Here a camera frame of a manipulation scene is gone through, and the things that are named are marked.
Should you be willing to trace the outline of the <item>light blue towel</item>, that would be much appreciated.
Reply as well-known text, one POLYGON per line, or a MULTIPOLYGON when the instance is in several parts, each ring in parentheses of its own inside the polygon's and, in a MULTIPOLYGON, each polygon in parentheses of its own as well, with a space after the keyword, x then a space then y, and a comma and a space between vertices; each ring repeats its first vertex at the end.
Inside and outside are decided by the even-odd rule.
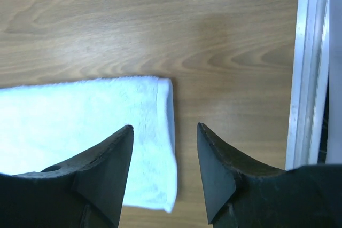
POLYGON ((1 172, 41 171, 125 125, 134 146, 123 203, 172 212, 177 196, 173 85, 132 76, 1 90, 1 172))

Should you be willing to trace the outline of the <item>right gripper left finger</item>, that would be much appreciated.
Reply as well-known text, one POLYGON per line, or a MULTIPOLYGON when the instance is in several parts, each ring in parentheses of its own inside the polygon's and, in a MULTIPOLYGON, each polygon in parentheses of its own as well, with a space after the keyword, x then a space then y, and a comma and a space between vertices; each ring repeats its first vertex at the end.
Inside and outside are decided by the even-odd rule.
POLYGON ((126 125, 40 172, 18 175, 17 227, 117 227, 133 151, 126 125))

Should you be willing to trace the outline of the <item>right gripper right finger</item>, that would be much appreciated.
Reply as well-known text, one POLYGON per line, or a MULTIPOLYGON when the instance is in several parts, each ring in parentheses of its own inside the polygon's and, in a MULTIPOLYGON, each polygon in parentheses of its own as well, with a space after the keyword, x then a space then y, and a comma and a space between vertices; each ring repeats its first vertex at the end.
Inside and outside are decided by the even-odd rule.
POLYGON ((207 220, 213 227, 229 213, 229 206, 247 188, 249 178, 284 172, 229 145, 203 123, 197 124, 197 152, 207 220))

